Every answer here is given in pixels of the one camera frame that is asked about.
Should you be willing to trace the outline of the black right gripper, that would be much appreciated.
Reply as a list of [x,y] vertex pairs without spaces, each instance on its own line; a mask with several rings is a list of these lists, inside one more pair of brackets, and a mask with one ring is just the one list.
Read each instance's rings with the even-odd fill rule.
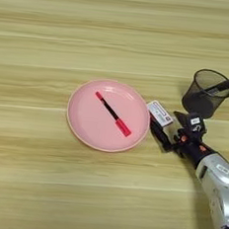
[[174,136],[176,143],[174,143],[173,146],[169,137],[165,134],[163,127],[154,117],[151,117],[150,121],[151,133],[160,141],[165,151],[170,152],[174,149],[181,158],[187,158],[196,168],[203,158],[215,154],[215,151],[203,143],[197,134],[184,129],[189,123],[189,116],[187,114],[174,112],[174,116],[182,128],[179,128],[178,133]]

